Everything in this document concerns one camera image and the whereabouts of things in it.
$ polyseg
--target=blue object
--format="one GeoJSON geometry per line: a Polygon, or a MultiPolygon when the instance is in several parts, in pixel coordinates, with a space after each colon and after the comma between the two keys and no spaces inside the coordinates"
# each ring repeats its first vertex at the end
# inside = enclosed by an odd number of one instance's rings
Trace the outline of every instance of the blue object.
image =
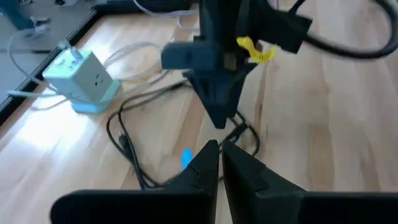
{"type": "Polygon", "coordinates": [[[118,80],[113,80],[112,85],[108,88],[106,94],[104,95],[103,101],[104,103],[100,104],[85,104],[85,103],[76,103],[76,102],[71,102],[72,109],[74,109],[76,112],[82,112],[82,113],[93,113],[93,114],[98,114],[102,113],[104,110],[106,110],[109,106],[109,104],[112,103],[112,98],[116,96],[120,89],[120,81],[118,80]]]}
{"type": "Polygon", "coordinates": [[[187,166],[192,161],[192,159],[193,159],[193,155],[192,155],[191,149],[186,148],[181,156],[182,169],[187,168],[187,166]]]}

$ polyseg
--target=wooden table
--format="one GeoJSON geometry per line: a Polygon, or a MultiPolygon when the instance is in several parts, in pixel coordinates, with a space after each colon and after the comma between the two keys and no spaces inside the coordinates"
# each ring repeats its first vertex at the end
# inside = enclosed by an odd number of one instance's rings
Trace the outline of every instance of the wooden table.
{"type": "MultiPolygon", "coordinates": [[[[281,0],[282,7],[288,4],[281,0]]],[[[367,1],[308,0],[301,12],[314,18],[314,32],[353,46],[378,46],[388,36],[382,13],[367,1]]],[[[92,49],[104,62],[133,42],[190,38],[175,22],[146,15],[104,17],[80,47],[92,49]]],[[[197,26],[197,18],[184,18],[184,24],[197,26]]],[[[109,72],[129,75],[158,57],[155,50],[142,50],[109,72]]],[[[341,60],[303,45],[298,55],[280,51],[269,66],[258,66],[239,103],[261,135],[257,158],[309,190],[398,190],[397,59],[394,54],[366,63],[341,60]]],[[[180,72],[172,72],[151,89],[181,79],[180,72]]],[[[1,127],[0,223],[48,223],[51,204],[73,190],[138,189],[132,167],[104,128],[120,101],[99,115],[77,114],[69,103],[45,109],[60,100],[28,100],[1,127]]],[[[215,130],[189,90],[165,95],[124,117],[143,167],[158,180],[181,169],[186,147],[197,153],[232,128],[215,130]]],[[[118,124],[111,128],[118,134],[118,124]]],[[[239,145],[253,150],[250,134],[239,145]]],[[[222,183],[216,219],[231,223],[222,183]]]]}

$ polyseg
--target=black bracket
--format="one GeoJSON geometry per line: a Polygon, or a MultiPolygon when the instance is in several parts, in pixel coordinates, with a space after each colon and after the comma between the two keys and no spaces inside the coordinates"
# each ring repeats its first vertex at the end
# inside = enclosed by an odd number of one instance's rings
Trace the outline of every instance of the black bracket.
{"type": "MultiPolygon", "coordinates": [[[[307,192],[229,141],[224,183],[234,224],[397,223],[398,194],[307,192]]],[[[81,190],[58,199],[54,224],[214,224],[219,147],[215,140],[162,190],[81,190]]]]}
{"type": "Polygon", "coordinates": [[[193,42],[171,42],[162,51],[164,69],[188,70],[188,78],[216,128],[235,115],[246,75],[256,63],[237,37],[250,37],[297,53],[312,21],[295,13],[273,9],[265,0],[201,0],[200,35],[193,42]]]}

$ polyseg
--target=power outlet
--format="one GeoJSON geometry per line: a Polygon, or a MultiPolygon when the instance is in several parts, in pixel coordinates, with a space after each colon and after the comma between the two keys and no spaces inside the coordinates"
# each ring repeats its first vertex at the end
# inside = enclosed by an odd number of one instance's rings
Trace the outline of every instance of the power outlet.
{"type": "Polygon", "coordinates": [[[109,99],[117,93],[120,83],[112,79],[92,51],[82,50],[80,53],[83,59],[76,60],[68,50],[62,51],[45,69],[43,77],[62,93],[92,102],[72,100],[73,109],[98,113],[109,104],[109,99]]]}

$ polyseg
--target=power cord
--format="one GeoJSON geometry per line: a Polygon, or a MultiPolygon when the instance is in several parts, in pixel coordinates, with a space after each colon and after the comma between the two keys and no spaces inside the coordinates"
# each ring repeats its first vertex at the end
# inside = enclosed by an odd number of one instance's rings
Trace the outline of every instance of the power cord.
{"type": "MultiPolygon", "coordinates": [[[[295,14],[297,9],[303,4],[305,0],[297,0],[297,2],[290,9],[290,13],[295,14]]],[[[356,50],[349,47],[340,46],[330,41],[323,40],[323,38],[317,37],[301,27],[297,27],[295,24],[286,21],[286,24],[296,31],[298,34],[305,36],[305,40],[308,44],[326,51],[330,54],[339,55],[341,57],[356,58],[356,59],[377,59],[385,57],[393,53],[398,48],[398,4],[397,0],[373,0],[386,12],[391,27],[391,36],[388,43],[379,50],[356,50]]]]}
{"type": "MultiPolygon", "coordinates": [[[[154,91],[150,91],[147,93],[143,93],[140,95],[136,95],[136,96],[132,96],[128,99],[126,99],[121,106],[119,107],[119,109],[115,112],[113,112],[109,118],[108,121],[106,122],[106,132],[108,134],[109,139],[111,140],[112,144],[115,146],[115,148],[131,163],[131,165],[133,166],[136,175],[137,175],[137,179],[138,179],[138,183],[140,185],[140,188],[142,190],[145,189],[158,189],[158,188],[162,188],[165,185],[167,185],[169,182],[171,182],[175,177],[170,178],[169,180],[160,183],[157,182],[156,180],[154,180],[152,177],[150,177],[148,175],[148,173],[146,173],[142,167],[140,166],[139,160],[137,158],[137,154],[136,154],[136,150],[134,147],[134,144],[132,143],[132,140],[130,138],[130,135],[128,133],[128,130],[124,124],[123,118],[122,118],[122,114],[124,112],[127,111],[131,111],[133,109],[136,109],[140,106],[143,106],[147,103],[150,103],[151,101],[154,101],[156,99],[158,99],[161,96],[164,96],[166,93],[170,93],[172,91],[181,89],[181,88],[188,88],[190,90],[192,90],[192,86],[187,84],[187,81],[184,80],[182,82],[177,82],[174,83],[172,85],[169,85],[167,87],[158,89],[158,90],[154,90],[154,91]],[[145,98],[144,100],[135,103],[133,105],[129,105],[130,102],[134,101],[134,100],[138,100],[141,98],[145,98]],[[110,130],[110,123],[111,120],[114,119],[115,117],[118,117],[118,121],[120,123],[121,126],[121,134],[118,137],[118,141],[119,143],[115,140],[115,138],[113,137],[111,130],[110,130]]],[[[232,130],[232,132],[227,135],[219,144],[220,147],[220,153],[222,152],[222,145],[225,141],[231,141],[233,143],[235,143],[240,136],[242,135],[243,132],[245,132],[245,130],[250,130],[250,132],[252,132],[254,140],[256,142],[256,147],[254,149],[254,152],[252,153],[252,156],[255,156],[259,150],[260,150],[260,137],[258,135],[258,133],[254,130],[254,128],[246,121],[246,118],[240,113],[237,112],[236,113],[237,116],[240,118],[241,120],[241,124],[239,124],[234,118],[230,118],[229,120],[235,125],[235,128],[232,130]]]]}
{"type": "Polygon", "coordinates": [[[175,17],[175,16],[177,16],[177,25],[181,30],[189,31],[189,32],[200,31],[199,28],[183,27],[181,24],[180,18],[182,16],[191,16],[191,15],[198,14],[198,12],[196,12],[194,10],[180,10],[180,11],[174,11],[174,12],[156,13],[156,12],[152,12],[152,11],[144,8],[143,6],[141,6],[137,0],[133,0],[133,1],[139,9],[141,9],[144,13],[146,13],[150,16],[154,16],[154,17],[175,17]]]}
{"type": "MultiPolygon", "coordinates": [[[[132,53],[136,50],[139,50],[144,47],[153,47],[156,48],[159,53],[161,53],[163,47],[160,46],[159,44],[156,44],[154,42],[149,42],[149,41],[141,41],[141,42],[136,42],[133,44],[129,44],[127,46],[124,46],[120,48],[119,50],[115,51],[111,56],[109,56],[105,62],[104,62],[104,67],[108,68],[112,63],[114,63],[116,60],[119,60],[121,57],[125,56],[128,53],[132,53]]],[[[151,65],[147,70],[137,73],[137,74],[132,74],[126,78],[118,78],[120,81],[130,81],[130,80],[138,80],[141,78],[145,78],[148,75],[153,75],[156,73],[156,71],[161,68],[160,64],[160,59],[158,59],[153,65],[151,65]]]]}

